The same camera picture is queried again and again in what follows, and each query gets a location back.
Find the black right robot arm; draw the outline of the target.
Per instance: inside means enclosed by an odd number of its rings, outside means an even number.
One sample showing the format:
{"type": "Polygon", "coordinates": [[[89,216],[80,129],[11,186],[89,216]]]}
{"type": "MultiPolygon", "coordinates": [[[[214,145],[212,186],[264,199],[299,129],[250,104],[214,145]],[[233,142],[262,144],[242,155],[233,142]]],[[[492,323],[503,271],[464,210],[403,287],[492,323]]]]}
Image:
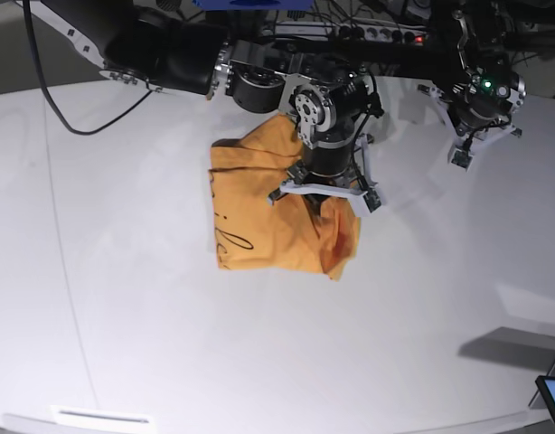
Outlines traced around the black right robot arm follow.
{"type": "Polygon", "coordinates": [[[314,207],[342,198],[363,217],[381,206],[368,163],[366,123],[383,114],[371,70],[328,52],[278,47],[278,37],[239,40],[209,23],[178,21],[130,1],[23,1],[31,54],[34,20],[63,33],[110,80],[151,92],[212,97],[223,90],[239,107],[289,117],[300,157],[268,195],[304,196],[314,207]]]}

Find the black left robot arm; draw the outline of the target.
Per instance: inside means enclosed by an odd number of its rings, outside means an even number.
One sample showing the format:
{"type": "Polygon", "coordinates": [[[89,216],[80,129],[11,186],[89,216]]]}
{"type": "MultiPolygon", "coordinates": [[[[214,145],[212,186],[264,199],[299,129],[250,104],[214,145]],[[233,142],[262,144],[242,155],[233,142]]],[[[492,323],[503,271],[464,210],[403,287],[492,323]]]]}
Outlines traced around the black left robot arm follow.
{"type": "Polygon", "coordinates": [[[447,161],[468,170],[478,151],[522,134],[513,115],[523,106],[526,85],[503,46],[497,1],[432,1],[429,24],[428,41],[445,58],[432,84],[418,91],[431,99],[450,131],[447,161]]]}

